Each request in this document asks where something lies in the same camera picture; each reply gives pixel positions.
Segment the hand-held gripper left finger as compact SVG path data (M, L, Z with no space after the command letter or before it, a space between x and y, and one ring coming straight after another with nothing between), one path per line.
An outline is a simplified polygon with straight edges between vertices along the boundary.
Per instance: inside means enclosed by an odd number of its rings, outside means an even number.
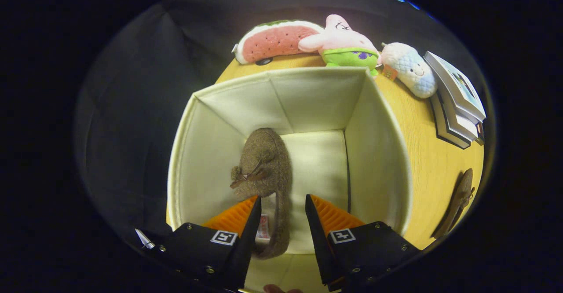
M239 291L245 279L261 220L260 197L236 205L235 230L183 223L166 236L150 234L150 257L201 291Z

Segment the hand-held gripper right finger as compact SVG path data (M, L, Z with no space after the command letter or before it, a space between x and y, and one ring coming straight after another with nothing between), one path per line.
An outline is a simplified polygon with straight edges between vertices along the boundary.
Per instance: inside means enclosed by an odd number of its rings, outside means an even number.
M380 279L420 256L386 223L364 223L316 195L306 195L306 215L322 284L330 292L374 292Z

